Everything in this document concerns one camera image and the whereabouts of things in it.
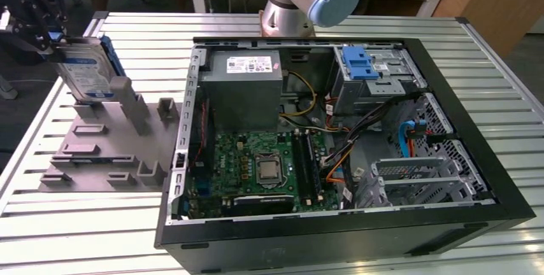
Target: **hard drive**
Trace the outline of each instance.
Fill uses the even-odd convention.
[[[65,56],[57,71],[79,103],[115,101],[109,81],[124,70],[109,38],[65,38],[56,47]]]

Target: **motherboard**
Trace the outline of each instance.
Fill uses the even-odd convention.
[[[290,212],[337,209],[335,189],[318,175],[317,162],[325,155],[321,132],[216,134],[212,175],[194,182],[195,216],[228,216],[236,200],[255,208],[262,203],[251,199],[265,197],[277,201],[275,208],[287,200]]]

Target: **blue drive bay latch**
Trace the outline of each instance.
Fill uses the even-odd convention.
[[[366,54],[361,46],[347,46],[342,48],[343,61],[349,69],[351,80],[375,80],[379,74],[375,72],[371,61],[373,58]]]

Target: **power supply label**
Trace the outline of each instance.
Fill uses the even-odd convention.
[[[270,73],[271,71],[271,57],[230,57],[227,59],[227,73]]]

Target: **green circuit board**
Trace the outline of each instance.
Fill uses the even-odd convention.
[[[210,196],[199,199],[199,210],[206,217],[220,216],[218,198],[240,195],[293,195],[294,212],[337,209],[337,194],[333,187],[323,189],[321,202],[306,205],[299,201],[290,137],[290,132],[216,134],[214,174],[208,184]],[[311,134],[311,142],[313,152],[319,158],[326,154],[322,133]],[[281,160],[281,182],[275,185],[262,185],[258,181],[257,166],[262,156],[278,157]]]

